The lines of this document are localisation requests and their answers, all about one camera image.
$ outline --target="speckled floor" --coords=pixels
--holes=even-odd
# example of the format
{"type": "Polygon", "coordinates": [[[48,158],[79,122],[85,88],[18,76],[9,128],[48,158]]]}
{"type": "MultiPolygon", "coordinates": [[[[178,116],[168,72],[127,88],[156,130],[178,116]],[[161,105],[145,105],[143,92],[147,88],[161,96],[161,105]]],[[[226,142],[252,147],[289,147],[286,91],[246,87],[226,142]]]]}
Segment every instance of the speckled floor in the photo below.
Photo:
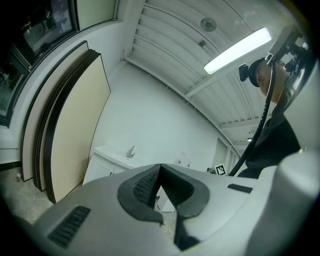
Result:
{"type": "MultiPolygon", "coordinates": [[[[35,187],[33,180],[17,181],[19,168],[0,171],[0,192],[12,214],[17,215],[30,224],[36,220],[53,204],[48,200],[46,191],[41,192],[35,187]]],[[[165,235],[174,240],[177,213],[162,212],[164,225],[162,230],[165,235]]]]}

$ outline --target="fluorescent light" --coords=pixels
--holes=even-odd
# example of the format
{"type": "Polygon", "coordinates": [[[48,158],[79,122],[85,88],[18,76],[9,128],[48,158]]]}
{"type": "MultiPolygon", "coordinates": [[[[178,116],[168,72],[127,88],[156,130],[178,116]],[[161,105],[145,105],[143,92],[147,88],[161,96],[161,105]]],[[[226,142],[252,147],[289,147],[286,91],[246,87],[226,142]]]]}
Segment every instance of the fluorescent light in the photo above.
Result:
{"type": "Polygon", "coordinates": [[[237,42],[229,49],[221,53],[218,57],[210,61],[204,66],[204,70],[209,74],[213,74],[225,65],[233,62],[241,56],[253,51],[254,49],[271,41],[269,31],[264,27],[247,36],[245,39],[237,42]]]}

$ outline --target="smoke detector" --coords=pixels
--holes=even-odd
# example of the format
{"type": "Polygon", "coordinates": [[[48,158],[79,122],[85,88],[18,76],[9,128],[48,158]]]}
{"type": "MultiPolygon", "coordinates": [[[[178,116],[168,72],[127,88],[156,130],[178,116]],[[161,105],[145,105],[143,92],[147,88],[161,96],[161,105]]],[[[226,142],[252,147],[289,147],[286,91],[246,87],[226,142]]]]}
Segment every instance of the smoke detector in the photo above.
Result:
{"type": "Polygon", "coordinates": [[[201,28],[206,32],[213,32],[217,28],[217,23],[212,18],[203,18],[200,23],[201,28]]]}

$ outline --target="person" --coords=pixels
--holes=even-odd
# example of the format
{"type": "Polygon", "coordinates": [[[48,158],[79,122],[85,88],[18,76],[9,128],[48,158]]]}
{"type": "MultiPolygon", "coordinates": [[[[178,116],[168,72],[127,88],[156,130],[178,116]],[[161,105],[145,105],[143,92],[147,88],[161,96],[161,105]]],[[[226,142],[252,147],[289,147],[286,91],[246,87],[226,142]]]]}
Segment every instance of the person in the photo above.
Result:
{"type": "MultiPolygon", "coordinates": [[[[245,161],[247,169],[244,169],[238,177],[258,179],[264,168],[277,166],[286,156],[300,149],[298,140],[284,116],[284,108],[290,99],[290,89],[286,86],[290,76],[284,70],[283,62],[278,61],[275,65],[275,84],[271,101],[276,106],[245,161]]],[[[249,79],[255,87],[260,88],[263,95],[267,96],[271,68],[264,58],[251,64],[249,79]]]]}

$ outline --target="black hose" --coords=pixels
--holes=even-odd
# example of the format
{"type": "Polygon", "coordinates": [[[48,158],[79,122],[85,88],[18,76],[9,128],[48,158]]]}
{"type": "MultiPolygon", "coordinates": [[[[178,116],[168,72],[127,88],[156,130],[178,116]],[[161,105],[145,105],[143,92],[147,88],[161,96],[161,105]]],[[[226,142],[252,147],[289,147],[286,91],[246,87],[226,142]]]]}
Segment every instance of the black hose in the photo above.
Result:
{"type": "Polygon", "coordinates": [[[242,156],[240,157],[239,161],[233,167],[232,171],[228,174],[228,176],[235,176],[237,171],[240,169],[240,167],[244,164],[245,160],[248,158],[249,154],[251,153],[251,150],[254,148],[254,146],[255,146],[255,144],[256,144],[259,136],[260,136],[262,128],[265,125],[265,121],[266,121],[266,118],[267,118],[270,102],[271,102],[272,95],[273,95],[273,92],[274,92],[275,83],[276,83],[276,63],[272,62],[271,63],[271,79],[270,79],[269,90],[268,90],[268,93],[266,95],[264,109],[263,109],[262,117],[261,117],[261,120],[259,122],[258,128],[256,129],[256,132],[255,132],[251,142],[246,147],[246,149],[243,152],[242,156]]]}

